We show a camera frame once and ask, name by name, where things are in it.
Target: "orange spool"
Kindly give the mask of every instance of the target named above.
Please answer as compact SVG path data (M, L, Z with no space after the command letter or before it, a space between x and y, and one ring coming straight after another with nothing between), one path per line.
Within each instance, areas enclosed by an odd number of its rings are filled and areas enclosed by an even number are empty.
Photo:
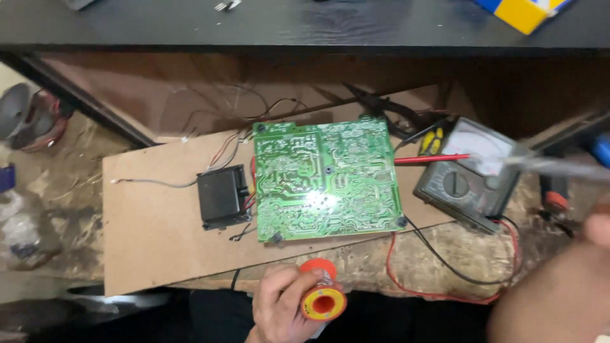
M331 261L313 258L302 264L300 270L308 272L314 268L325 270L326 277L303 295L301 312L305 318L327 322L337 318L345 311L347 298L340 289L334 286L337 268Z

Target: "wooden workbench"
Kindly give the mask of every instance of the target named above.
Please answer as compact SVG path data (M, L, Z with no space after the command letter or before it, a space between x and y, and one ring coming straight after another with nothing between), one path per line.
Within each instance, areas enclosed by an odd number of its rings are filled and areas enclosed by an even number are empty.
M128 148L120 138L77 114L56 147L44 153L13 153L10 156L10 160L18 164L20 188L40 196L63 245L59 255L32 273L77 280L103 280L101 158ZM574 197L586 200L575 204L576 208L570 214L581 219L600 189L575 182L572 186ZM547 227L528 214L539 203L537 177L522 176L506 211L506 215L521 226L525 265L522 273L555 254L569 241L560 231ZM424 233L440 254L473 278L497 279L511 271L508 236L476 233L457 223L426 228ZM388 238L376 239L283 262L299 264L315 256L328 258L337 266L338 280L347 289L402 296L404 293L386 275L388 247ZM390 263L398 279L406 287L418 291L479 297L495 292L493 287L474 286L452 275L412 233L398 235ZM235 288L253 291L264 268L264 265L259 265L241 270ZM226 272L173 286L228 288L233 276L234 272Z

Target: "printed circuit board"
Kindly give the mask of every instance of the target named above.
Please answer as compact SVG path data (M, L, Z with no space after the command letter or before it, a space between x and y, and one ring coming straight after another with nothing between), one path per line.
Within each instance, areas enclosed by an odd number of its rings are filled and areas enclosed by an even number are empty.
M254 124L259 241L402 229L384 120Z

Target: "pliers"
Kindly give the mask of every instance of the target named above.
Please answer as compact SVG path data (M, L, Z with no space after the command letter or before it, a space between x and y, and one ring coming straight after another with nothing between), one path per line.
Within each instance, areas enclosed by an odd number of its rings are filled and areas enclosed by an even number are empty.
M408 108L407 106L393 103L389 98L382 99L345 82L343 82L343 85L356 97L358 103L364 107L368 114L379 118L385 118L387 129L390 134L395 135L401 140L407 140L414 134L429 128L435 122L447 117L447 114L443 112L424 112L422 114L418 114L416 111ZM403 117L409 122L410 126L414 128L413 132L407 132L399 128L386 115L385 111L394 112Z

